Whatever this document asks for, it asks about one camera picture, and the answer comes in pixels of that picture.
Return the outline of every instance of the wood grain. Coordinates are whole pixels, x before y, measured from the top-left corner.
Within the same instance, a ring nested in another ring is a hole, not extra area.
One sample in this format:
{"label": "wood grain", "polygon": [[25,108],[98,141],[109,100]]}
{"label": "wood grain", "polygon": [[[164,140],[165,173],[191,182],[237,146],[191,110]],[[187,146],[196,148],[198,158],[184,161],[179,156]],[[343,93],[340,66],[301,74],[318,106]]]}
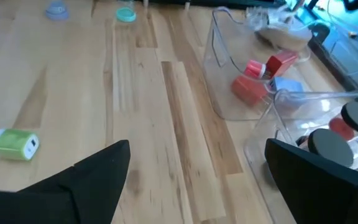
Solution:
{"label": "wood grain", "polygon": [[[255,122],[225,121],[211,104],[219,98],[208,92],[203,55],[212,9],[137,2],[136,22],[121,23],[116,1],[66,2],[70,19],[52,22],[43,0],[0,0],[0,128],[32,130],[41,142],[30,162],[0,160],[0,190],[128,139],[113,223],[272,223],[273,199],[243,151]],[[258,47],[252,53],[268,57]],[[288,72],[305,74],[309,89],[337,89],[314,55]]]}

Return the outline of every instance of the wooden table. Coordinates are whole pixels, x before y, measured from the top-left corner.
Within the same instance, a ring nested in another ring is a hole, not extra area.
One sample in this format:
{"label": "wooden table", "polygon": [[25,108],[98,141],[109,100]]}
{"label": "wooden table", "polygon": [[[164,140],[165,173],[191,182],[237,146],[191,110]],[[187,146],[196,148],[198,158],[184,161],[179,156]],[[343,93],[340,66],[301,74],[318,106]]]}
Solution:
{"label": "wooden table", "polygon": [[[202,69],[211,9],[66,0],[0,0],[0,128],[35,131],[30,162],[0,160],[0,190],[19,190],[120,140],[132,159],[114,223],[271,223],[243,153],[254,122],[220,119]],[[312,55],[294,69],[316,91],[337,83]]]}

